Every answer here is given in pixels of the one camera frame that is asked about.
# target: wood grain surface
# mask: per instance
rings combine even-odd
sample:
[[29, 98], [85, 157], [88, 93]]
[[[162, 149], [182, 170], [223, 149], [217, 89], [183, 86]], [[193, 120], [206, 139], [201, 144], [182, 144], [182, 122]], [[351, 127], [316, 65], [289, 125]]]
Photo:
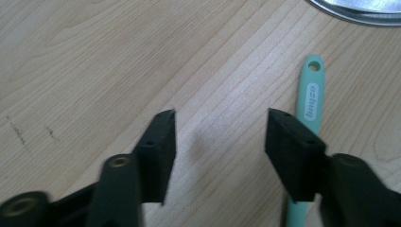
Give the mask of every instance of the wood grain surface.
[[[0, 2], [0, 201], [93, 183], [158, 112], [177, 111], [166, 205], [147, 226], [279, 226], [267, 108], [294, 113], [301, 65], [326, 67], [328, 153], [401, 191], [401, 29], [296, 0]], [[311, 204], [306, 226], [322, 226]]]

